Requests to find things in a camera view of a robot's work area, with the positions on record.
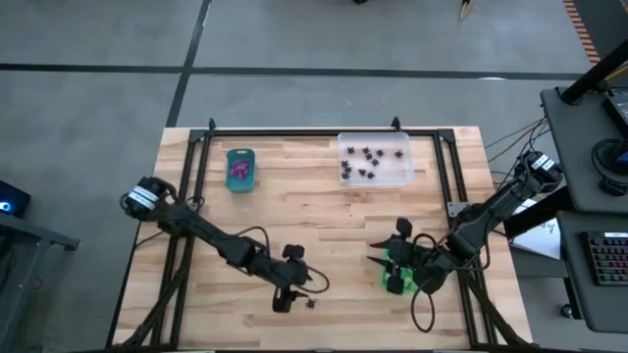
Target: green object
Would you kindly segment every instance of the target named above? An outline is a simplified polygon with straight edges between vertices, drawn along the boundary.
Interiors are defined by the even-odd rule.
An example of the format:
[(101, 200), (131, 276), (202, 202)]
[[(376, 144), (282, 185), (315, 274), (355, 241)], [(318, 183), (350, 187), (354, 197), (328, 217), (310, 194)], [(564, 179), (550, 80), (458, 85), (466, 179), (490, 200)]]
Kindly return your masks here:
[[(389, 259), (389, 250), (384, 250), (384, 260)], [(403, 279), (403, 294), (414, 293), (419, 288), (414, 280), (412, 280), (412, 274), (413, 271), (410, 269), (401, 269), (401, 279)], [(386, 269), (382, 269), (382, 287), (384, 288), (384, 290), (386, 290), (386, 282), (388, 281), (390, 276), (391, 275), (386, 272)]]
[[(248, 160), (248, 175), (240, 180), (231, 175), (232, 164)], [(250, 148), (237, 148), (227, 152), (227, 180), (225, 186), (233, 193), (251, 192), (255, 188), (255, 152)]]

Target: wooden table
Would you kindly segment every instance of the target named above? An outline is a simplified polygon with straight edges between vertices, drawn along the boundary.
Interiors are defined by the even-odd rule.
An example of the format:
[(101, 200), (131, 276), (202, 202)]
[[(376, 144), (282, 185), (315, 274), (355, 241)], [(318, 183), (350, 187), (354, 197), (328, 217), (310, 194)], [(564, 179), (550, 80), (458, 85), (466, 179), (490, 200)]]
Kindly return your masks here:
[[(495, 190), (480, 131), (475, 126), (454, 130), (469, 199), (482, 202)], [(167, 128), (162, 138), (155, 175), (174, 185), (179, 185), (181, 178), (188, 132), (188, 128)], [(271, 308), (271, 285), (228, 267), (214, 248), (196, 241), (180, 348), (468, 347), (455, 274), (433, 296), (437, 310), (434, 330), (421, 333), (410, 319), (410, 297), (387, 293), (381, 285), (381, 267), (365, 257), (382, 254), (368, 244), (390, 236), (397, 217), (408, 218), (414, 233), (428, 232), (436, 239), (447, 230), (433, 141), (412, 137), (411, 146), (415, 179), (409, 185), (349, 188), (339, 183), (334, 137), (212, 138), (201, 215), (226, 232), (264, 227), (275, 257), (288, 243), (302, 244), (305, 261), (327, 274), (332, 286), (313, 296), (317, 299), (314, 310), (307, 309), (301, 299), (292, 304), (289, 314), (276, 314)], [(250, 194), (232, 194), (224, 187), (226, 153), (241, 147), (254, 149), (257, 158), (256, 188)], [(454, 187), (448, 155), (445, 147), (449, 184)], [(191, 174), (193, 182), (196, 170)], [(157, 230), (153, 224), (142, 225), (138, 240)], [(262, 239), (261, 233), (250, 236)], [(506, 239), (492, 234), (490, 242), (489, 294), (515, 330), (531, 340)], [(135, 251), (114, 342), (129, 337), (153, 306), (167, 243), (165, 235)], [(426, 325), (429, 303), (424, 295), (419, 298), (417, 316)], [(483, 337), (479, 305), (474, 303)], [(164, 340), (170, 332), (172, 308), (166, 318)]]

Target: gray floor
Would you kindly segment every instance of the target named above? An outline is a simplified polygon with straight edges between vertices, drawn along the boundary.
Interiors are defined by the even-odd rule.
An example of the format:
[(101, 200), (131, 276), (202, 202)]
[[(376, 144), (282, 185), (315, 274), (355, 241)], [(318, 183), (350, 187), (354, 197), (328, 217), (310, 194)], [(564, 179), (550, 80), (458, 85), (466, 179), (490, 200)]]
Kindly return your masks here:
[[(181, 65), (200, 0), (7, 0), (0, 63)], [(589, 64), (560, 0), (214, 0), (197, 66), (578, 73)], [(178, 75), (0, 72), (0, 179), (33, 195), (28, 219), (82, 243), (54, 250), (20, 341), (101, 347), (137, 224), (118, 197), (150, 174)], [(568, 81), (192, 76), (178, 126), (476, 125), (486, 143), (542, 116), (539, 92)], [(494, 156), (505, 141), (492, 147)], [(492, 163), (506, 172), (519, 147)], [(537, 148), (555, 157), (550, 135)], [(628, 338), (557, 316), (564, 289), (522, 279), (535, 340), (622, 349)]]

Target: keyboard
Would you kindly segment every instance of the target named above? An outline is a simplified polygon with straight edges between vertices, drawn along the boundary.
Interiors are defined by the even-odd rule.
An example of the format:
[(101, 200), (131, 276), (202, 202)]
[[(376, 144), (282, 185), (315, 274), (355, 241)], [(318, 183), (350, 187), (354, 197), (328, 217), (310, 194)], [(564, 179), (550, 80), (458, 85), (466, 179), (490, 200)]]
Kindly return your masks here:
[(628, 233), (590, 231), (583, 235), (594, 282), (628, 286)]

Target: clear plastic container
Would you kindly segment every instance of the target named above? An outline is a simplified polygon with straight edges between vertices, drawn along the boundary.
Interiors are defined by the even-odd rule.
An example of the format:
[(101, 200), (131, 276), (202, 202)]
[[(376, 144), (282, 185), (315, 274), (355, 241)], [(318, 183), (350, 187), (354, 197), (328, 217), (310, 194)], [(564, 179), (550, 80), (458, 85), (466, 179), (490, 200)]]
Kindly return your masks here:
[[(368, 147), (372, 159), (367, 160), (363, 149)], [(405, 132), (343, 132), (338, 135), (339, 178), (344, 186), (404, 186), (414, 180), (414, 163), (410, 150), (410, 136)], [(351, 167), (349, 179), (342, 178), (344, 168), (342, 161)], [(362, 176), (359, 170), (375, 176)]]

